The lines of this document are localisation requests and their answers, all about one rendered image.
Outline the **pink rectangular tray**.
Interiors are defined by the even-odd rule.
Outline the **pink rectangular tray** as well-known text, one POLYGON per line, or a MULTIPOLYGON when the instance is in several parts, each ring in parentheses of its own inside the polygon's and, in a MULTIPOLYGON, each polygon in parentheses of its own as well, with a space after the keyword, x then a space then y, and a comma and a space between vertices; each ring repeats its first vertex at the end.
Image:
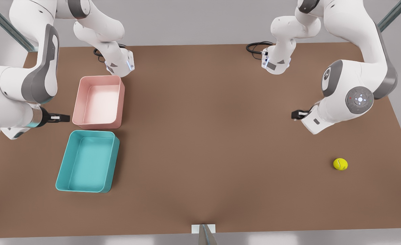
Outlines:
POLYGON ((122 124, 125 86, 119 76, 85 76, 79 82, 73 124, 84 130, 113 130, 122 124))

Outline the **silver frame post with foot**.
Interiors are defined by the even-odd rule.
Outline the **silver frame post with foot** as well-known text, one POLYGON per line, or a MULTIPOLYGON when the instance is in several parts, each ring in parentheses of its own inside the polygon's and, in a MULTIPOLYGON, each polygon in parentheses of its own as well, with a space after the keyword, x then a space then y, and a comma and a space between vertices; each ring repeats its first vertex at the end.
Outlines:
POLYGON ((191 233, 198 234, 198 245, 217 245, 213 234, 216 233, 215 224, 195 224, 191 225, 191 233))

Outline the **teal rectangular tray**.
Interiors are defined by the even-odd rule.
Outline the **teal rectangular tray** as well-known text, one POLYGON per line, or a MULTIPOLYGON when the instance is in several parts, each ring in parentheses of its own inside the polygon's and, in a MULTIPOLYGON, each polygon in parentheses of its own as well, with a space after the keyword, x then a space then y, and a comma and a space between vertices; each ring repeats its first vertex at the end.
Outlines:
POLYGON ((112 187, 119 138, 110 131, 72 131, 55 187, 59 191, 107 193, 112 187))

